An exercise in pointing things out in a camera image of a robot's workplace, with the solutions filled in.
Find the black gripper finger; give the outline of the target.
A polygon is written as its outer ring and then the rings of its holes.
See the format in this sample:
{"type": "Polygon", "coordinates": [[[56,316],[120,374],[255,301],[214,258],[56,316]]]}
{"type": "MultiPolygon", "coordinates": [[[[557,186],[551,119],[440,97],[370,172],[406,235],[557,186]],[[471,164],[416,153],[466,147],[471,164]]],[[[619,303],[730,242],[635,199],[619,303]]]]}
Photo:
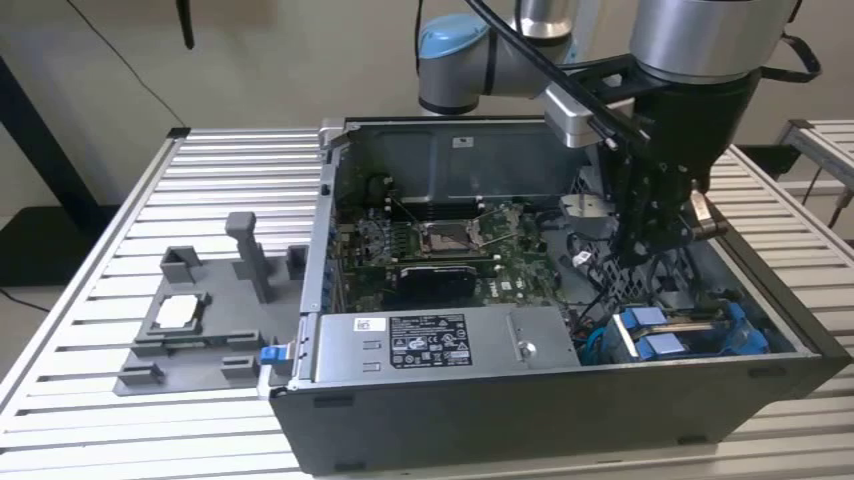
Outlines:
{"type": "Polygon", "coordinates": [[[651,163],[627,149],[617,161],[611,184],[619,223],[611,250],[622,266],[635,266],[649,257],[645,243],[658,180],[651,163]]]}
{"type": "Polygon", "coordinates": [[[657,250],[667,251],[694,240],[690,205],[694,180],[678,167],[661,167],[657,184],[657,250]]]}

